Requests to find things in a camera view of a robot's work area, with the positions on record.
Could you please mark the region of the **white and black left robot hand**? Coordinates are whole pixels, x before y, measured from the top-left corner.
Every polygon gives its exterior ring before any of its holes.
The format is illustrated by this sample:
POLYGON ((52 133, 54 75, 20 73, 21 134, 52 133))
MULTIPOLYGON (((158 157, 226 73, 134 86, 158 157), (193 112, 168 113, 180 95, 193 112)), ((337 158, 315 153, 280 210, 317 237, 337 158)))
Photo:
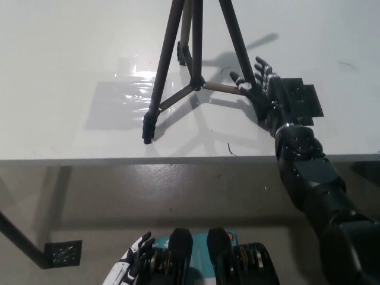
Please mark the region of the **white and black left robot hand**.
POLYGON ((103 285, 134 284, 143 263, 151 257, 154 243, 151 232, 139 237, 113 265, 103 285))

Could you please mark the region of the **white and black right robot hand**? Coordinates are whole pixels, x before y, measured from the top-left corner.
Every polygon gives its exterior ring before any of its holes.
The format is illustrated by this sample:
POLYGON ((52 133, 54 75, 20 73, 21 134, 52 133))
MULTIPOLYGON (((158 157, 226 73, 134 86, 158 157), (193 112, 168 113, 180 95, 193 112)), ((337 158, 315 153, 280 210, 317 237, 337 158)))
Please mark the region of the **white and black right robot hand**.
POLYGON ((230 77, 237 89, 252 103, 258 121, 274 136, 284 124, 291 122, 290 111, 284 99, 284 88, 281 78, 265 60, 255 58, 255 80, 248 80, 236 72, 230 72, 230 77))

